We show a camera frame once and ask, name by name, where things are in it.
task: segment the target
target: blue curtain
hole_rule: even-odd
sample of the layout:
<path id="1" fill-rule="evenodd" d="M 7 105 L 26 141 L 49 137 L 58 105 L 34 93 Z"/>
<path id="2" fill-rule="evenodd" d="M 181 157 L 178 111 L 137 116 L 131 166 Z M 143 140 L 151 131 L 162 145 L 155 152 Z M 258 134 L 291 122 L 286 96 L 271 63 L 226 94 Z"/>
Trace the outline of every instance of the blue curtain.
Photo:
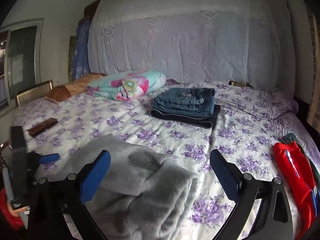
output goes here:
<path id="1" fill-rule="evenodd" d="M 91 20 L 88 20 L 77 28 L 78 41 L 73 58 L 73 80 L 77 80 L 83 75 L 90 73 L 87 47 L 90 24 Z"/>

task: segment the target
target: red clothing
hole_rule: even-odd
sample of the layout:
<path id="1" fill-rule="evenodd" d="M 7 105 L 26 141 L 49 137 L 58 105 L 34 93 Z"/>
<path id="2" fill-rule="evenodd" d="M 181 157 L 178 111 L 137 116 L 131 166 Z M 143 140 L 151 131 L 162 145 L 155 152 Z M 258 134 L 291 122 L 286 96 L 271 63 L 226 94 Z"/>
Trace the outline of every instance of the red clothing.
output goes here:
<path id="1" fill-rule="evenodd" d="M 5 193 L 5 189 L 1 189 L 0 191 L 0 211 L 4 215 L 4 217 L 7 219 L 7 222 L 11 226 L 13 230 L 19 230 L 21 227 L 24 226 L 22 220 L 20 217 L 14 217 L 10 214 L 8 208 L 7 208 L 7 195 Z"/>
<path id="2" fill-rule="evenodd" d="M 316 187 L 312 170 L 296 142 L 276 143 L 273 147 L 276 162 L 292 189 L 298 210 L 304 222 L 297 239 L 301 239 L 316 217 L 314 190 Z"/>

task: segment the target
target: pillow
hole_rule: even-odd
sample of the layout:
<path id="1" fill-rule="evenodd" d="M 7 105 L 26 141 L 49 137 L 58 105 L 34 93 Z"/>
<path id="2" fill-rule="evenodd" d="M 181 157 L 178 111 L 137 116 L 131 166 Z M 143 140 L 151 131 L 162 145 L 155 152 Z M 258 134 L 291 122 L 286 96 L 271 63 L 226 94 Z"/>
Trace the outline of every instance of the pillow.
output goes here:
<path id="1" fill-rule="evenodd" d="M 45 94 L 45 99 L 58 104 L 72 96 L 81 94 L 86 91 L 87 84 L 91 81 L 99 78 L 103 78 L 105 75 L 99 73 L 90 73 L 73 82 L 67 83 L 62 86 L 54 87 L 48 93 Z"/>
<path id="2" fill-rule="evenodd" d="M 90 82 L 87 92 L 95 97 L 130 101 L 163 87 L 165 82 L 165 75 L 159 71 L 128 71 Z"/>

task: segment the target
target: purple floral bedsheet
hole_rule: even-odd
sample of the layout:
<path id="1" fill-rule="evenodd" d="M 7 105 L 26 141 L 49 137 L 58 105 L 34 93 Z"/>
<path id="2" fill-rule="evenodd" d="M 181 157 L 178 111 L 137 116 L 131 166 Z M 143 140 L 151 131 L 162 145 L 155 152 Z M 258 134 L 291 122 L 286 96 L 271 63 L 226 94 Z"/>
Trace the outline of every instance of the purple floral bedsheet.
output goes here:
<path id="1" fill-rule="evenodd" d="M 294 132 L 308 156 L 320 168 L 320 154 L 313 140 L 293 112 L 294 101 L 286 100 L 280 91 L 265 93 L 221 82 L 190 84 L 187 87 L 216 89 L 216 104 L 221 105 L 214 130 L 150 117 L 150 101 L 159 91 L 131 102 L 119 102 L 80 94 L 56 105 L 44 98 L 17 109 L 14 125 L 25 130 L 28 150 L 40 154 L 59 153 L 60 160 L 41 165 L 38 176 L 56 174 L 77 150 L 101 135 L 114 134 L 129 143 L 140 144 L 168 154 L 177 163 L 200 176 L 197 199 L 177 239 L 212 239 L 230 214 L 229 201 L 209 165 L 209 154 L 217 148 L 228 162 L 256 179 L 280 177 L 287 191 L 294 230 L 300 228 L 300 217 L 290 187 L 273 159 L 272 146 L 279 138 Z M 36 138 L 26 130 L 54 117 L 59 123 Z M 246 237 L 254 222 L 259 202 L 240 239 Z"/>

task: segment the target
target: brown wallet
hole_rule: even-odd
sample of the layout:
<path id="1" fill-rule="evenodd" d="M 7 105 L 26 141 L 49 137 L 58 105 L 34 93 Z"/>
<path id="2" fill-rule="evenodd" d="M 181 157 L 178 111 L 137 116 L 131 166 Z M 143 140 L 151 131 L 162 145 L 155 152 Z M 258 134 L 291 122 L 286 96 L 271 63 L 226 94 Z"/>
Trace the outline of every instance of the brown wallet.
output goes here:
<path id="1" fill-rule="evenodd" d="M 58 123 L 57 119 L 49 118 L 47 120 L 44 120 L 42 123 L 36 125 L 35 127 L 32 127 L 31 129 L 29 129 L 28 133 L 34 138 L 57 123 Z"/>

